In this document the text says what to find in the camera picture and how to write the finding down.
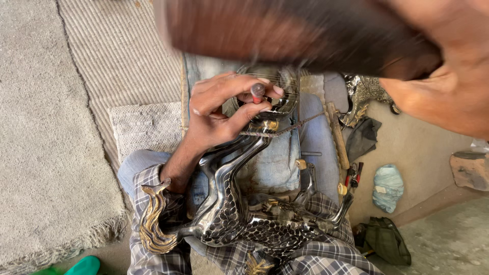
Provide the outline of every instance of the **gray rug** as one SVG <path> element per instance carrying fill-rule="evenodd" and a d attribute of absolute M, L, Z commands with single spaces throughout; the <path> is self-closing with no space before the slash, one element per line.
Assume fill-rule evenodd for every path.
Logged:
<path fill-rule="evenodd" d="M 0 15 L 0 274 L 27 274 L 117 239 L 126 214 L 57 3 Z"/>

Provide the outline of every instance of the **green plastic bag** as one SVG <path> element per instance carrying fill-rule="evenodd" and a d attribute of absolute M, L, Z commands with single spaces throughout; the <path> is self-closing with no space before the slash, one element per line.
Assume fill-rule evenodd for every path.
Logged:
<path fill-rule="evenodd" d="M 100 261 L 95 256 L 86 256 L 70 268 L 65 275 L 97 275 Z"/>

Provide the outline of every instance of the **knee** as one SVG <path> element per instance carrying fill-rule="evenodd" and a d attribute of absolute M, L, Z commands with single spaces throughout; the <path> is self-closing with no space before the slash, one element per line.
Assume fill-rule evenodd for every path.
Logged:
<path fill-rule="evenodd" d="M 145 158 L 151 153 L 150 150 L 147 149 L 139 149 L 132 151 L 122 163 L 131 163 L 131 162 L 139 162 Z"/>
<path fill-rule="evenodd" d="M 315 94 L 302 92 L 300 93 L 300 109 L 307 108 L 314 112 L 323 111 L 321 99 Z"/>
<path fill-rule="evenodd" d="M 138 163 L 144 162 L 145 158 L 147 158 L 150 152 L 150 150 L 140 149 L 130 153 L 122 161 L 121 166 L 119 167 L 119 171 L 117 171 L 117 176 L 119 180 L 122 180 L 122 177 L 132 173 L 132 171 L 136 168 L 135 166 L 138 166 Z"/>

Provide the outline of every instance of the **dark cloth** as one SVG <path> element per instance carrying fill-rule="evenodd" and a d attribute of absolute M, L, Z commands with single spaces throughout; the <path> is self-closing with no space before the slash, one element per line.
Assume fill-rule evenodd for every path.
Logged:
<path fill-rule="evenodd" d="M 365 116 L 353 129 L 346 141 L 346 154 L 348 160 L 354 162 L 358 157 L 375 150 L 377 131 L 382 123 Z"/>

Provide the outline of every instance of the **rug fringe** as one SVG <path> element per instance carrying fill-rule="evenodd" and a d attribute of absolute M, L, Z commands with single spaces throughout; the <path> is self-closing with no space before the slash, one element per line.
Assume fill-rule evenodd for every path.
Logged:
<path fill-rule="evenodd" d="M 124 210 L 119 215 L 91 227 L 86 234 L 76 237 L 69 243 L 2 264 L 0 275 L 29 274 L 78 256 L 85 249 L 99 248 L 108 243 L 120 241 L 125 233 L 127 217 L 128 212 Z"/>

